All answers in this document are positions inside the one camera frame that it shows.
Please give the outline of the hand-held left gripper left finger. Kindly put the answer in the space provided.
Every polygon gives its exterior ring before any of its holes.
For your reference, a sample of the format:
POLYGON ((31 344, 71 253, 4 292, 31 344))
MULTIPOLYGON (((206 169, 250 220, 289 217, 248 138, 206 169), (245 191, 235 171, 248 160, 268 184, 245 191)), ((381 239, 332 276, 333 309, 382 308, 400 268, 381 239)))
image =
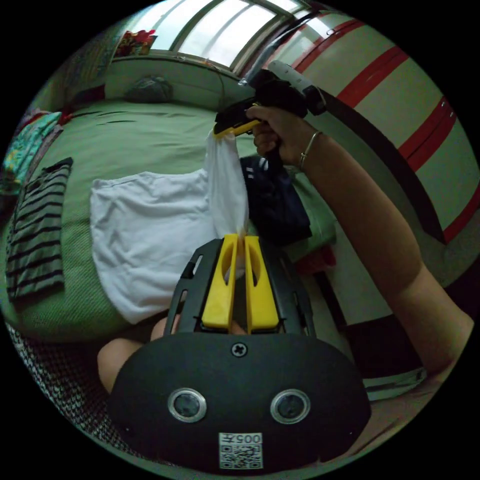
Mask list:
POLYGON ((225 235, 214 261, 201 316, 201 322, 208 330, 232 332, 238 244, 237 234, 225 235))

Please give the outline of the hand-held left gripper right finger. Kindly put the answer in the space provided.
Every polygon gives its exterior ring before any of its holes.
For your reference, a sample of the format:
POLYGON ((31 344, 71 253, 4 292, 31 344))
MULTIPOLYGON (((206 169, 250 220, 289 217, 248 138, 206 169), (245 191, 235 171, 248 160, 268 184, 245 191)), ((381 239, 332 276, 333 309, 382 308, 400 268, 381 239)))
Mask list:
POLYGON ((246 319, 249 334, 274 331, 279 316, 257 236, 244 238, 246 319))

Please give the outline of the person's right hand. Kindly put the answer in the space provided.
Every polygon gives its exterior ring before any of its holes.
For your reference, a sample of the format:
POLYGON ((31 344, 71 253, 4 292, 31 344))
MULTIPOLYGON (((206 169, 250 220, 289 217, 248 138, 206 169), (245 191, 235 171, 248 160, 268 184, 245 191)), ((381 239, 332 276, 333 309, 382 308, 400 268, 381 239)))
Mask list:
POLYGON ((282 163, 304 169, 307 157, 319 152, 328 139, 303 118, 277 107, 252 106, 245 112, 258 121, 252 129, 257 153, 267 157, 274 150, 282 163))

